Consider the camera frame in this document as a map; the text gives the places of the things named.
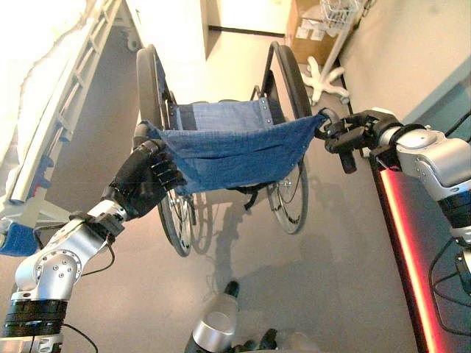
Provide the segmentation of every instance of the gray floor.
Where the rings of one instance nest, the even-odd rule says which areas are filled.
[[[170,88],[182,103],[248,99],[276,38],[211,33],[210,39],[205,64],[181,70],[164,61]],[[114,32],[74,140],[58,163],[50,201],[90,208],[129,153],[137,113],[134,59]],[[323,96],[322,106],[346,112],[335,97]],[[182,352],[205,302],[237,279],[240,340],[274,327],[304,332],[324,352],[416,352],[369,166],[357,158],[357,173],[345,175],[320,140],[306,155],[309,209],[300,234],[283,233],[264,193],[247,213],[245,196],[210,192],[200,196],[201,227],[183,259],[154,210],[119,235],[110,270],[80,280],[66,321],[88,333],[101,352]],[[102,254],[90,268],[108,260]],[[1,263],[0,300],[7,302],[18,261]],[[64,352],[91,352],[80,336],[65,333]]]

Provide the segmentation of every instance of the blue denim fabric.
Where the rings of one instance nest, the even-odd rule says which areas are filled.
[[[264,107],[266,99],[173,106],[172,129],[153,127],[149,136],[167,144],[183,172],[187,185],[176,191],[233,188],[288,175],[325,118],[317,115],[272,125],[269,109]],[[185,125],[190,129],[183,130]]]

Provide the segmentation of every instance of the wall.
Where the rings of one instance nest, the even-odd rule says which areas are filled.
[[[471,1],[382,0],[340,60],[354,111],[417,120],[471,71]]]
[[[131,12],[139,11],[138,30],[143,44],[155,45],[164,67],[170,62],[204,62],[205,2],[127,0]]]
[[[291,0],[208,0],[212,26],[284,34]]]
[[[455,121],[471,110],[471,74],[459,82],[443,96],[432,108],[425,112],[417,122],[430,125],[435,130],[446,132]],[[450,136],[466,140],[471,135],[471,118],[468,118]]]

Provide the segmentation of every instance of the blue cushion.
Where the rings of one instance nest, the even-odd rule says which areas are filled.
[[[36,252],[38,243],[32,234],[32,228],[13,223],[8,228],[5,243],[0,247],[0,254],[9,256],[30,256]]]

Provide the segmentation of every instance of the black wire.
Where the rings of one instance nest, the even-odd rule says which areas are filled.
[[[436,302],[435,291],[433,290],[433,286],[434,286],[434,283],[433,283],[433,269],[435,268],[435,265],[438,262],[438,260],[440,260],[440,257],[442,257],[444,252],[453,243],[453,241],[454,241],[454,239],[450,238],[449,241],[443,246],[443,248],[439,251],[439,253],[433,259],[433,261],[430,265],[430,268],[428,269],[428,285],[430,286],[430,290],[431,290],[431,294],[432,294],[433,307],[435,309],[436,316],[439,319],[440,327],[442,329],[444,329],[445,331],[449,332],[449,333],[453,333],[454,335],[471,336],[471,332],[464,332],[464,331],[459,331],[457,329],[451,329],[443,323],[442,316],[440,315],[440,309],[439,309],[439,306]]]
[[[436,295],[441,296],[443,299],[448,300],[449,302],[459,304],[459,305],[463,305],[464,307],[471,307],[471,304],[466,303],[466,302],[462,302],[461,300],[458,300],[458,299],[454,299],[451,296],[447,296],[446,294],[443,294],[442,292],[440,292],[437,288],[439,283],[444,282],[447,279],[453,278],[454,276],[457,276],[457,275],[458,275],[458,272],[453,272],[452,274],[449,274],[449,275],[439,279],[438,281],[435,281],[435,283],[433,284],[433,291],[435,292]]]
[[[32,234],[35,237],[36,242],[39,245],[39,249],[42,250],[44,249],[44,244],[39,238],[41,231],[43,230],[49,230],[49,229],[59,229],[65,226],[65,223],[60,223],[60,224],[52,224],[51,226],[41,226],[41,227],[36,227],[32,230]]]
[[[454,125],[448,131],[446,131],[445,136],[446,137],[450,136],[456,129],[458,129],[461,126],[462,123],[464,123],[466,119],[469,118],[470,115],[471,115],[471,110],[468,113],[464,114],[462,117],[460,117],[460,119],[457,122],[455,122]]]
[[[105,266],[104,268],[100,268],[99,270],[95,270],[95,271],[91,271],[91,272],[87,272],[86,274],[83,274],[82,277],[89,276],[91,274],[97,274],[97,273],[102,272],[104,270],[107,270],[111,266],[113,266],[113,264],[115,263],[116,256],[115,256],[115,252],[111,248],[109,240],[107,240],[106,246],[108,247],[108,249],[110,250],[110,253],[111,253],[111,262],[107,266]]]
[[[96,344],[91,340],[91,338],[89,338],[85,333],[83,333],[82,331],[80,331],[80,330],[77,329],[76,327],[73,327],[73,326],[70,325],[70,324],[63,324],[62,326],[68,327],[69,329],[72,329],[73,331],[75,331],[76,333],[78,333],[79,335],[81,335],[84,339],[86,339],[86,340],[95,348],[95,353],[98,353],[98,347],[97,347]]]

